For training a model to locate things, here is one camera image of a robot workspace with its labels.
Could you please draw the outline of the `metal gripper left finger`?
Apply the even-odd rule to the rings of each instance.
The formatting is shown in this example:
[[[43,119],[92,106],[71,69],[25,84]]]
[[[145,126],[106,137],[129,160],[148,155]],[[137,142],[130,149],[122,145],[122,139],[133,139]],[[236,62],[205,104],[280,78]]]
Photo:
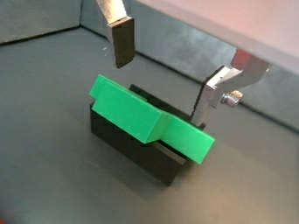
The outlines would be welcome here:
[[[125,66],[134,57],[134,20],[126,15],[122,0],[96,0],[106,20],[108,40],[112,45],[116,68]]]

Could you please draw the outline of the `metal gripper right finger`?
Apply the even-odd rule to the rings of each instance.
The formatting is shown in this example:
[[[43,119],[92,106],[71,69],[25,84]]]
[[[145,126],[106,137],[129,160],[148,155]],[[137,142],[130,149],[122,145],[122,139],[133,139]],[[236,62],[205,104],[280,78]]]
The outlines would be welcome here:
[[[220,103],[234,107],[242,97],[238,89],[258,82],[268,68],[268,62],[237,49],[230,67],[221,66],[201,84],[190,123],[200,126]]]

